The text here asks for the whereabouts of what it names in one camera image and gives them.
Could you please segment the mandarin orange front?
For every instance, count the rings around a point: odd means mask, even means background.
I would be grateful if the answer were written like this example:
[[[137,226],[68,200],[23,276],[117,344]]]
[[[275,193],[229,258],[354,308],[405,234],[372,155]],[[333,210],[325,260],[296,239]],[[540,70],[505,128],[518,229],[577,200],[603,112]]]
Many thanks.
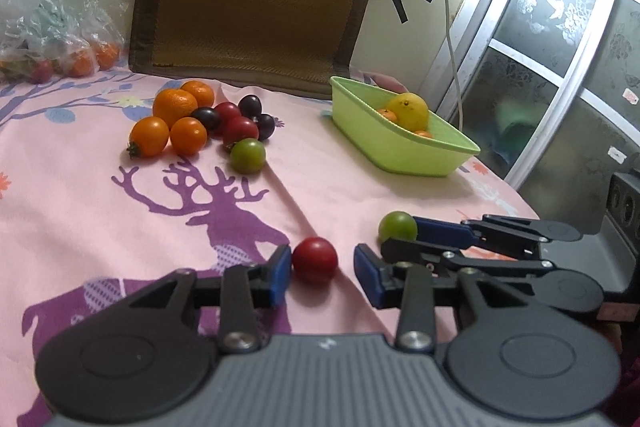
[[[152,115],[171,128],[179,119],[189,117],[197,108],[198,101],[191,93],[182,89],[165,89],[154,98]]]

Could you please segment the red tomato middle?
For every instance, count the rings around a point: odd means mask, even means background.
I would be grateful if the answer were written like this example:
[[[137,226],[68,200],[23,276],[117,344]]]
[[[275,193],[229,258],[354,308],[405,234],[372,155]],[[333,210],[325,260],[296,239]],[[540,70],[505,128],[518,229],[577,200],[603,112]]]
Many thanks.
[[[244,116],[235,117],[227,122],[222,132],[222,143],[225,148],[232,148],[235,143],[245,139],[259,138],[259,130],[253,119]]]

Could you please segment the pink deer print cloth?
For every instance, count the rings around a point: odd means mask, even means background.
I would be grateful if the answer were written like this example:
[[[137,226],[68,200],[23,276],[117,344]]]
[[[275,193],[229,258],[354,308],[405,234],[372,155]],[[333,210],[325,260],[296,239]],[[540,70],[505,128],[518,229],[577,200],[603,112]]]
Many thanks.
[[[364,158],[326,103],[258,91],[278,127],[267,164],[239,176],[210,142],[198,156],[126,153],[160,77],[124,68],[42,86],[1,86],[1,421],[40,426],[34,358],[43,343],[179,268],[215,275],[266,260],[278,245],[321,236],[340,258],[326,286],[293,282],[266,318],[280,333],[391,333],[352,269],[394,210],[458,222],[486,213],[528,217],[529,205],[479,160],[445,178],[398,176]]]

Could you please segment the mandarin orange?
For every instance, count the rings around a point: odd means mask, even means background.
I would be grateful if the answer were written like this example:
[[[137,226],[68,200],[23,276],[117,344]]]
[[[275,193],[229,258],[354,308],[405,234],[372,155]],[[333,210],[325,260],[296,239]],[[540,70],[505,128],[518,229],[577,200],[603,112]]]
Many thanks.
[[[198,107],[213,107],[215,104],[215,92],[213,88],[204,81],[191,79],[184,82],[180,89],[190,93],[198,102]]]
[[[152,115],[171,128],[179,119],[189,117],[197,108],[198,101],[191,93],[182,89],[165,89],[154,98]]]

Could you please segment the clear plastic bag of fruit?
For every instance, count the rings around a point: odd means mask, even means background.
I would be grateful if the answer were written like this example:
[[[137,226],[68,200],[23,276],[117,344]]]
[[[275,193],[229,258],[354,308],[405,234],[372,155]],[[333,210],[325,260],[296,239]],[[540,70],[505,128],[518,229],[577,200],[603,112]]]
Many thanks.
[[[120,0],[1,0],[1,78],[84,78],[120,61],[128,4]]]

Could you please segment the green tomato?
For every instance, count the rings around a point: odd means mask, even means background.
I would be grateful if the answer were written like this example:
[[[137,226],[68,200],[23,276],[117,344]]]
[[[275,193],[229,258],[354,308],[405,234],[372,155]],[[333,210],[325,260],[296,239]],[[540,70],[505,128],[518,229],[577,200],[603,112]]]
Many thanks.
[[[256,139],[236,142],[230,152],[230,165],[238,173],[258,173],[266,165],[266,149]]]
[[[387,213],[378,224],[378,240],[405,239],[415,241],[418,237],[416,220],[408,212],[395,210]]]

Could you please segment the dark tomato centre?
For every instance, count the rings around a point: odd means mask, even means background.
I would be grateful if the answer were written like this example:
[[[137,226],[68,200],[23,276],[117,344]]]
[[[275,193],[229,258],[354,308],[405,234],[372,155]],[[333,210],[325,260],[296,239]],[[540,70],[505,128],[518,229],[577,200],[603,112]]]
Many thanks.
[[[191,117],[199,121],[208,133],[213,133],[221,124],[221,117],[213,107],[198,107]]]

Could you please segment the red tomato back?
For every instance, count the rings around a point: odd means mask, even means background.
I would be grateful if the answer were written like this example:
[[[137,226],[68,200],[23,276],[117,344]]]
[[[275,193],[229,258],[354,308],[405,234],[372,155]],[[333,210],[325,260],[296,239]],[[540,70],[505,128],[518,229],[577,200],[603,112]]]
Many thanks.
[[[218,115],[218,129],[222,129],[229,121],[242,115],[239,106],[232,102],[221,102],[214,107]]]

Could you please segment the yellow lemon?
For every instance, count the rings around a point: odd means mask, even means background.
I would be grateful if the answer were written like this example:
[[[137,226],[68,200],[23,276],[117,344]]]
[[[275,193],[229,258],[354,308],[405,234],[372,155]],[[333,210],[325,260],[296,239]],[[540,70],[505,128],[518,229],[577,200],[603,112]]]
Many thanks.
[[[385,106],[397,117],[397,124],[408,131],[427,129],[430,110],[423,98],[414,93],[403,93],[394,96]]]

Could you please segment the orange tomato with stem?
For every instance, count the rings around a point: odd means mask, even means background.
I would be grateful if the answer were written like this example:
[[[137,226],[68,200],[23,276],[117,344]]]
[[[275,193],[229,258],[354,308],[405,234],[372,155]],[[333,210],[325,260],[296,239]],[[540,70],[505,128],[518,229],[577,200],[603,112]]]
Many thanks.
[[[169,140],[169,128],[155,116],[142,118],[129,133],[127,153],[130,158],[151,158],[163,152]]]

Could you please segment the green plastic basket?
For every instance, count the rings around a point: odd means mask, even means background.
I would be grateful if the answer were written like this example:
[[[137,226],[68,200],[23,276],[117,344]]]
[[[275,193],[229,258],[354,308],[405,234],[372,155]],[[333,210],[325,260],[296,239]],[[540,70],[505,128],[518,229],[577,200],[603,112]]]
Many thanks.
[[[392,91],[342,77],[331,78],[332,120],[373,165],[407,176],[448,176],[480,147],[438,115],[428,118],[428,138],[394,124],[378,111]]]

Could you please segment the dark plum front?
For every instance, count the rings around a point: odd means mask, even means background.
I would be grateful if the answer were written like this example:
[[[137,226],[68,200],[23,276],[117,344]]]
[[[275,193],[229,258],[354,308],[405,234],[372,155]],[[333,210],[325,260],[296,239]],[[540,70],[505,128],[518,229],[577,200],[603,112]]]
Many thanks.
[[[256,116],[254,123],[258,129],[258,140],[260,142],[268,140],[276,130],[276,120],[269,114],[262,113]]]

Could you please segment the red cherry tomato front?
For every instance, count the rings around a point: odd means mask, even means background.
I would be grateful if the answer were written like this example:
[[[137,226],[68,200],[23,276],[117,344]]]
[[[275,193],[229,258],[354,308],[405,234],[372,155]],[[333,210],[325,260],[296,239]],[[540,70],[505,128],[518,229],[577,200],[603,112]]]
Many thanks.
[[[319,236],[303,239],[292,254],[296,277],[309,284],[327,284],[333,280],[338,267],[334,246]]]

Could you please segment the frosted glass sliding door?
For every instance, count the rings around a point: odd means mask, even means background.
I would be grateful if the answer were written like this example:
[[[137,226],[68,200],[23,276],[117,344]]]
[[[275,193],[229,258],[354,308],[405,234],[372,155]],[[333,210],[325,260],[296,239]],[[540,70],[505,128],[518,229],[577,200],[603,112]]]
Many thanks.
[[[463,0],[422,89],[539,217],[597,231],[639,165],[639,0]]]

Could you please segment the mandarin orange back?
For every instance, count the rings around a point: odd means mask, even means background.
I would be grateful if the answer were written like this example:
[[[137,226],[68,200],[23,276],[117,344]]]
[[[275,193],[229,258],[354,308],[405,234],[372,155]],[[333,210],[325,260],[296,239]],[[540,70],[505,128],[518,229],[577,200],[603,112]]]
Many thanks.
[[[215,92],[213,88],[204,81],[191,79],[184,82],[180,89],[190,93],[198,102],[198,107],[213,107],[215,104]]]

